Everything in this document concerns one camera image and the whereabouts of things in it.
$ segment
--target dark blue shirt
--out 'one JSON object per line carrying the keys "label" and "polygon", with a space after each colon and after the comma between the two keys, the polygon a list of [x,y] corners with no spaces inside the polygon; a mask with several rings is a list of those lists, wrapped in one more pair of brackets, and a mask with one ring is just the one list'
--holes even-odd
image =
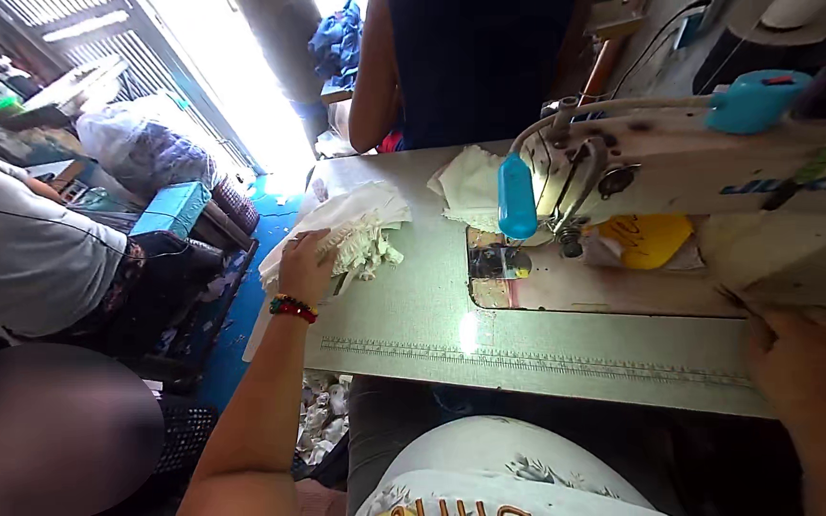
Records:
{"label": "dark blue shirt", "polygon": [[404,98],[398,150],[504,140],[534,123],[572,0],[388,0]]}

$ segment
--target gray shirt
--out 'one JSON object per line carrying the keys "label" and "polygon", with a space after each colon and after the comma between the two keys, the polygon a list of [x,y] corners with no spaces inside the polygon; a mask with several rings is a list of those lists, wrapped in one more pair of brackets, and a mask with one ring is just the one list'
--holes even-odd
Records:
{"label": "gray shirt", "polygon": [[110,286],[127,237],[41,197],[0,160],[0,325],[38,337],[63,330]]}

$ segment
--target copper pipe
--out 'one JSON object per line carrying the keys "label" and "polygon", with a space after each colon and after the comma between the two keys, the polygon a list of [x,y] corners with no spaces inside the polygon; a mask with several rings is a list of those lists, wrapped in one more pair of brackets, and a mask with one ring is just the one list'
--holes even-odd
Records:
{"label": "copper pipe", "polygon": [[614,38],[604,42],[601,47],[601,52],[598,53],[598,60],[595,61],[595,68],[591,71],[591,76],[588,77],[584,94],[579,101],[580,106],[590,104],[599,100],[599,96],[604,92],[608,85],[608,79],[614,71],[614,66],[620,60],[620,55],[623,53],[623,43],[627,40],[626,36]]}

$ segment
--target industrial sewing machine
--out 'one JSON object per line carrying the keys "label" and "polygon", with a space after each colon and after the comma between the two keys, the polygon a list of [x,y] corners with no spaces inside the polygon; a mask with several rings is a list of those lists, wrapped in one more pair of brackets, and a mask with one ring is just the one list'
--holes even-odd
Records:
{"label": "industrial sewing machine", "polygon": [[[557,116],[536,124],[546,127],[522,133],[519,157],[531,171],[534,206],[529,207],[536,209],[537,233],[509,240],[518,249],[509,262],[521,260],[519,281],[472,279],[477,304],[740,315],[716,291],[724,285],[754,300],[826,306],[826,121],[780,119],[800,89],[798,77],[750,76],[725,95],[672,99],[664,108],[578,123],[569,122],[577,113],[575,100],[565,99]],[[791,95],[775,97],[780,86]],[[658,106],[657,99],[628,102],[633,101],[630,108]],[[717,116],[721,108],[710,108],[724,103],[731,103],[734,113]],[[595,109],[591,106],[583,111]],[[625,113],[624,106],[617,108]],[[500,187],[500,206],[505,201]],[[608,221],[610,239],[603,240],[619,244],[619,249],[610,246],[618,258],[621,250],[646,254],[633,249],[644,247],[648,238],[635,221],[649,214],[685,216],[686,252],[701,266],[633,268],[620,261],[600,266],[590,257],[594,246],[601,248],[591,235]],[[501,218],[500,227],[506,228]],[[470,231],[472,248],[486,246],[492,240],[487,239]]]}

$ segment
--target blue fabric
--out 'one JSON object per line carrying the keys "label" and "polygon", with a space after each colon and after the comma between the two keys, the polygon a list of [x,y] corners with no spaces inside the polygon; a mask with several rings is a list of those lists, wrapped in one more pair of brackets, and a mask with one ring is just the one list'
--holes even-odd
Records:
{"label": "blue fabric", "polygon": [[314,56],[318,77],[328,78],[331,86],[355,86],[361,51],[361,16],[355,0],[348,0],[341,11],[320,20],[307,49]]}
{"label": "blue fabric", "polygon": [[537,121],[572,0],[389,0],[389,7],[404,98],[398,150],[511,139]]}
{"label": "blue fabric", "polygon": [[155,193],[152,202],[132,227],[130,236],[170,231],[185,239],[211,197],[200,181],[170,184]]}

